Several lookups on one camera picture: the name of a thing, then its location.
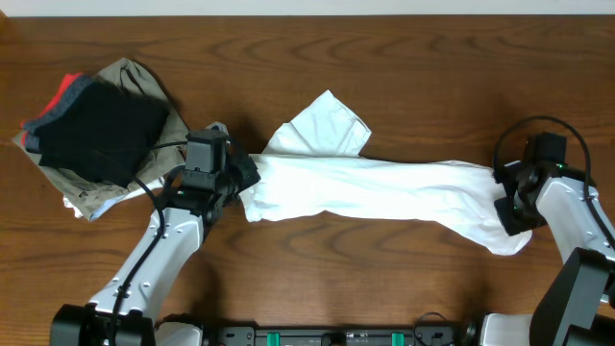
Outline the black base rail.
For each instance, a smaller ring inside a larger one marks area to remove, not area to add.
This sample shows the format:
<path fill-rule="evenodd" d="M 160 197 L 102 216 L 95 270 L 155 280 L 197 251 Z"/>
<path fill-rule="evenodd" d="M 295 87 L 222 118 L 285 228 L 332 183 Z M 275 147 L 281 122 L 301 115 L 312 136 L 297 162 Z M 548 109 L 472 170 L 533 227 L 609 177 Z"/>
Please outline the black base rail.
<path fill-rule="evenodd" d="M 421 346 L 477 345 L 481 322 L 465 325 L 428 312 L 412 326 L 341 326 L 329 329 L 207 327 L 190 315 L 170 315 L 155 329 L 155 342 L 169 346 Z"/>

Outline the white printed t-shirt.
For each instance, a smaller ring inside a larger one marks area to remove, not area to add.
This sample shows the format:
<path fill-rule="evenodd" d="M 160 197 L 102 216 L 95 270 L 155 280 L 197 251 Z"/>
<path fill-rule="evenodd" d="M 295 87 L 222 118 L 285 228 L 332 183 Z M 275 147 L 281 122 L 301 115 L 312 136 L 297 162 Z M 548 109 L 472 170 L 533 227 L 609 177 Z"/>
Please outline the white printed t-shirt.
<path fill-rule="evenodd" d="M 490 168 L 466 161 L 399 163 L 360 156 L 367 125 L 330 91 L 272 135 L 252 156 L 260 180 L 241 192 L 248 221 L 323 211 L 346 217 L 434 221 L 500 256 L 518 253 L 531 232 L 508 235 L 494 202 L 504 196 Z"/>

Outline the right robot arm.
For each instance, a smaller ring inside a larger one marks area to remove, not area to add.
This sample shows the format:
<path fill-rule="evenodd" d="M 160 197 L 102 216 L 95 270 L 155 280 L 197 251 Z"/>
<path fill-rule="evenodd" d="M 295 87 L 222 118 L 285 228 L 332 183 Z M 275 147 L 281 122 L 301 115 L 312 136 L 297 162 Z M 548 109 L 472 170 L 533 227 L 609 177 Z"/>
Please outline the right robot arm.
<path fill-rule="evenodd" d="M 480 345 L 611 345 L 614 321 L 598 313 L 614 303 L 614 228 L 585 172 L 557 161 L 517 161 L 505 169 L 496 204 L 507 231 L 546 225 L 563 266 L 533 314 L 490 313 Z"/>

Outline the white folded garment bottom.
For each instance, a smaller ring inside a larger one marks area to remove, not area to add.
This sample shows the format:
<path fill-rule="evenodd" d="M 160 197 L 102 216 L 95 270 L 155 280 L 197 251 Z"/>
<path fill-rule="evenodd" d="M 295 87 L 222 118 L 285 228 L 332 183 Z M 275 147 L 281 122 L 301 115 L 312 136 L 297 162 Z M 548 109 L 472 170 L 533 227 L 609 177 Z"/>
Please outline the white folded garment bottom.
<path fill-rule="evenodd" d="M 136 198 L 140 195 L 143 195 L 145 193 L 143 188 L 139 188 L 135 191 L 126 193 L 122 196 L 118 196 L 118 197 L 114 197 L 111 198 L 109 200 L 106 200 L 102 203 L 102 205 L 96 209 L 94 209 L 89 215 L 85 215 L 84 211 L 86 210 L 85 208 L 78 208 L 76 206 L 74 206 L 66 196 L 62 197 L 62 201 L 64 203 L 64 206 L 67 209 L 73 209 L 74 211 L 74 216 L 76 218 L 84 218 L 87 221 L 95 221 L 98 218 L 100 218 L 105 212 L 107 212 L 109 209 L 111 209 L 114 205 L 121 203 L 123 201 L 128 201 L 130 199 Z"/>

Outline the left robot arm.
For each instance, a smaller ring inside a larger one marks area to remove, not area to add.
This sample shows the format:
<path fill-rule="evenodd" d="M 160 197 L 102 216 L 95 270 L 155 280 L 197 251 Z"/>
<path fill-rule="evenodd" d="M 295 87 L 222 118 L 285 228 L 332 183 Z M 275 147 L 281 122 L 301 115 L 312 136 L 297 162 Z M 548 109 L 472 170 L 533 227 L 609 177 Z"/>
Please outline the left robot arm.
<path fill-rule="evenodd" d="M 63 305 L 50 330 L 53 345 L 203 345 L 202 323 L 186 314 L 160 319 L 179 272 L 204 243 L 225 206 L 259 180 L 240 144 L 191 142 L 173 168 L 148 229 L 110 282 L 84 306 Z"/>

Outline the khaki folded garment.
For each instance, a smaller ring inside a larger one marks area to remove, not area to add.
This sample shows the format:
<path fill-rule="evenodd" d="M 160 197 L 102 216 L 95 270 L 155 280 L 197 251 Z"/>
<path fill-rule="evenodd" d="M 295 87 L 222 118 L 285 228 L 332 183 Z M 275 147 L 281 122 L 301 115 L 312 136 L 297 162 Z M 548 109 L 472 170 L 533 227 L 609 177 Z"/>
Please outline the khaki folded garment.
<path fill-rule="evenodd" d="M 74 83 L 80 82 L 84 78 L 109 83 L 132 93 L 154 97 L 164 102 L 169 108 L 169 115 L 162 128 L 159 140 L 154 146 L 146 149 L 144 161 L 126 187 L 108 183 L 91 183 L 71 170 L 41 166 L 39 164 L 41 155 L 29 152 L 24 146 L 27 126 L 31 123 L 37 124 L 41 117 L 62 101 L 62 97 Z M 85 208 L 84 214 L 89 215 L 94 209 L 100 207 L 104 201 L 142 188 L 140 187 L 141 183 L 145 183 L 150 189 L 160 188 L 163 176 L 185 161 L 182 147 L 187 133 L 188 128 L 158 84 L 157 79 L 140 64 L 128 59 L 121 59 L 94 75 L 84 73 L 65 75 L 61 80 L 58 91 L 40 115 L 22 122 L 21 131 L 14 137 L 13 142 L 41 170 L 62 196 L 66 196 L 74 206 Z"/>

